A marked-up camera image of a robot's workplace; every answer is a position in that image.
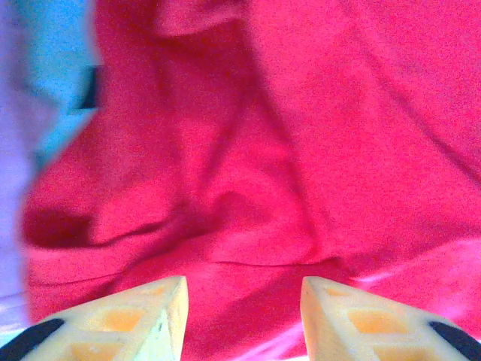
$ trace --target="red fabric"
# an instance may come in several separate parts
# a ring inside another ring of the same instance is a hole
[[[103,108],[23,212],[32,319],[186,275],[184,360],[286,358],[320,275],[481,337],[480,23],[465,0],[98,0]]]

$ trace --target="wrinkled fabric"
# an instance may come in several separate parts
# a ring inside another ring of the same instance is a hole
[[[461,0],[98,0],[101,110],[23,209],[32,319],[186,275],[184,360],[285,359],[318,275],[479,338],[480,23]]]

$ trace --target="red cloth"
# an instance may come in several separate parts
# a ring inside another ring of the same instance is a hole
[[[183,359],[225,360],[320,275],[480,337],[480,4],[98,0],[103,108],[23,211],[32,319],[186,275]]]

